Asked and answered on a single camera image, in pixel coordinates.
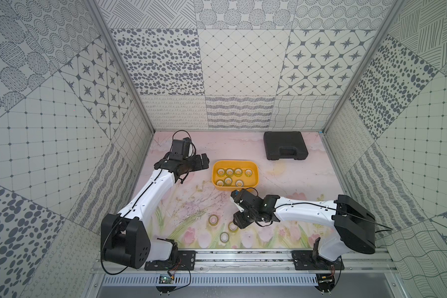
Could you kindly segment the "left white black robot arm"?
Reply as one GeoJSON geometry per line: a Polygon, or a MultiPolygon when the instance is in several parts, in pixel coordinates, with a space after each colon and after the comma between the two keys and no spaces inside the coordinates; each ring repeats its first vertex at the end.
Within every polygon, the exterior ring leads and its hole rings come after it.
{"type": "Polygon", "coordinates": [[[102,262],[139,269],[145,263],[173,269],[179,263],[178,245],[174,240],[151,240],[147,226],[160,201],[176,182],[183,182],[189,173],[209,168],[206,154],[173,160],[166,154],[155,163],[145,186],[118,213],[106,215],[101,222],[102,262]]]}

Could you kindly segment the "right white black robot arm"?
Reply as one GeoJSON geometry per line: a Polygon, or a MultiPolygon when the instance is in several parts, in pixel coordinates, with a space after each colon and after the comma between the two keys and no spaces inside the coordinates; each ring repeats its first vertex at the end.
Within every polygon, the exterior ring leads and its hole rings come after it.
{"type": "Polygon", "coordinates": [[[276,222],[297,221],[330,227],[333,232],[315,242],[314,256],[329,262],[345,253],[372,255],[376,251],[375,216],[350,196],[333,201],[298,201],[278,195],[263,199],[246,189],[234,190],[230,198],[238,211],[233,223],[240,229],[250,224],[266,227],[276,222]]]}

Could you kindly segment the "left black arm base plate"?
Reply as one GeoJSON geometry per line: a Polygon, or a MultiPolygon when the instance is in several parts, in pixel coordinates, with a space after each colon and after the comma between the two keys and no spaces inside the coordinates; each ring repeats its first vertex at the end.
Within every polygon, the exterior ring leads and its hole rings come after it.
{"type": "Polygon", "coordinates": [[[146,271],[193,271],[196,263],[197,252],[194,250],[178,250],[172,253],[166,261],[148,261],[145,263],[146,271]]]}

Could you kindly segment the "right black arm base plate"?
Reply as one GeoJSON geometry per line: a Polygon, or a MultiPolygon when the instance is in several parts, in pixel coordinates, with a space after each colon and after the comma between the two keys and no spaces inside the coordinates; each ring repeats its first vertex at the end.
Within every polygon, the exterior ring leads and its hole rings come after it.
{"type": "Polygon", "coordinates": [[[310,250],[293,250],[291,252],[295,270],[320,270],[331,271],[332,269],[344,270],[342,259],[338,257],[336,261],[328,261],[310,250]]]}

